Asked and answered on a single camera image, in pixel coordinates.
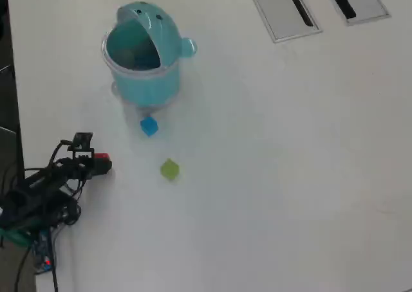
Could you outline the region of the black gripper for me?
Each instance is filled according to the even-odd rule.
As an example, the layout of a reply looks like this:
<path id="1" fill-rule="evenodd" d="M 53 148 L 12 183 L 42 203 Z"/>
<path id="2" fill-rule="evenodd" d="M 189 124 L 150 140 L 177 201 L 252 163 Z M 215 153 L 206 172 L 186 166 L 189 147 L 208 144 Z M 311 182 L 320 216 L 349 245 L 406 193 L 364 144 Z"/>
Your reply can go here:
<path id="1" fill-rule="evenodd" d="M 95 159 L 93 157 L 80 156 L 70 158 L 69 179 L 86 181 L 94 176 L 107 174 L 112 168 L 110 159 Z"/>

